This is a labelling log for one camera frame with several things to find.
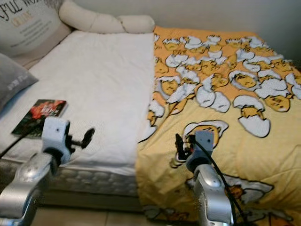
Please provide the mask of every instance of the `wall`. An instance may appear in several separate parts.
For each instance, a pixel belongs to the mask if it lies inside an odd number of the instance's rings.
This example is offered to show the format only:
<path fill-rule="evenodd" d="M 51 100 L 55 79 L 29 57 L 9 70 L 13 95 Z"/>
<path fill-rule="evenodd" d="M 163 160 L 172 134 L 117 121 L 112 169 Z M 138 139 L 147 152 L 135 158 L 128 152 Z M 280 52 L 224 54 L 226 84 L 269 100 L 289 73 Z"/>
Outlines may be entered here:
<path fill-rule="evenodd" d="M 75 0 L 101 13 L 148 14 L 157 25 L 252 31 L 286 59 L 301 61 L 301 0 Z"/>

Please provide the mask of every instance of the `bed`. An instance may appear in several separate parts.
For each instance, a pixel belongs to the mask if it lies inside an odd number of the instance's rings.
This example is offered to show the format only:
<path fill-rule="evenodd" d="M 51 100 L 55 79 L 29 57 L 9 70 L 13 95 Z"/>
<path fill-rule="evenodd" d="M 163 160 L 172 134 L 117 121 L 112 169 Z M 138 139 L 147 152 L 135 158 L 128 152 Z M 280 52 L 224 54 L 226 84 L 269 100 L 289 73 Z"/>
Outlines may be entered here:
<path fill-rule="evenodd" d="M 56 46 L 30 69 L 39 82 L 0 113 L 1 150 L 40 98 L 67 100 L 62 117 L 74 138 L 96 129 L 44 203 L 194 222 L 192 174 L 174 142 L 176 133 L 185 141 L 204 129 L 215 134 L 213 158 L 248 220 L 299 224 L 301 75 L 289 61 L 251 32 L 93 32 L 75 31 Z M 1 187 L 40 148 L 24 139 L 5 155 Z"/>

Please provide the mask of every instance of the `book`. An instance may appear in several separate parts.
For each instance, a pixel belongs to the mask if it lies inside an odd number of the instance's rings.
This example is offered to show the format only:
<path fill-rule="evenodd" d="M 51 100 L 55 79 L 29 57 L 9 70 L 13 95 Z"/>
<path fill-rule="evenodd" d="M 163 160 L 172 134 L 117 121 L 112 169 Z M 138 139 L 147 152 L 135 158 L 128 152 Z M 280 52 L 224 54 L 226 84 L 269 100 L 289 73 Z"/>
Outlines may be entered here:
<path fill-rule="evenodd" d="M 65 100 L 44 100 L 39 99 L 22 118 L 19 124 L 12 131 L 16 136 L 22 136 L 29 131 L 33 126 L 36 127 L 27 137 L 39 138 L 42 136 L 44 121 L 48 116 L 60 116 L 67 106 Z"/>

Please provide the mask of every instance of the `white sheet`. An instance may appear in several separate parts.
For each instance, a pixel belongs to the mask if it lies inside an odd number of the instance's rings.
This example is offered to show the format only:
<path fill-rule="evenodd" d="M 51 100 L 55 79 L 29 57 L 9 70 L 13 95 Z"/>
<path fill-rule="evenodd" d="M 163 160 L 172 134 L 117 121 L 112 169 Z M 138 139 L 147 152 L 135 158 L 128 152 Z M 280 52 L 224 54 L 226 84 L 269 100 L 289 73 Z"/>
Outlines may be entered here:
<path fill-rule="evenodd" d="M 67 100 L 62 118 L 82 139 L 96 129 L 90 145 L 72 155 L 70 168 L 135 174 L 136 147 L 154 81 L 153 34 L 96 34 L 76 31 L 30 72 L 39 81 L 18 94 L 0 113 L 0 150 L 37 99 Z M 4 158 L 25 161 L 41 140 L 23 139 Z"/>

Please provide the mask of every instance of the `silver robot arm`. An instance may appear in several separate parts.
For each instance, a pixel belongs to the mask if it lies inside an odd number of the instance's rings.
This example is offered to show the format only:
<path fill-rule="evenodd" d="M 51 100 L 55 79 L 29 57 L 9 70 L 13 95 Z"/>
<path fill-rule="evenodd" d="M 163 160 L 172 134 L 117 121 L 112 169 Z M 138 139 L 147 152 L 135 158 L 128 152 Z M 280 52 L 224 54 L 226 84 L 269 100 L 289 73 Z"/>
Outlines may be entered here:
<path fill-rule="evenodd" d="M 67 120 L 47 117 L 44 123 L 41 153 L 35 154 L 21 165 L 14 180 L 0 194 L 0 226 L 30 226 L 39 198 L 48 188 L 58 167 L 70 160 L 75 151 L 71 145 L 85 148 L 91 141 L 94 129 L 90 129 L 82 142 L 72 141 L 68 135 Z"/>
<path fill-rule="evenodd" d="M 196 131 L 193 139 L 198 141 L 209 154 L 212 154 L 214 141 L 212 132 Z M 179 151 L 181 143 L 176 142 L 176 146 Z M 192 154 L 186 160 L 186 167 L 194 174 L 194 193 L 198 199 L 200 226 L 232 225 L 231 204 L 225 194 L 222 179 L 211 165 L 211 161 L 195 143 Z"/>

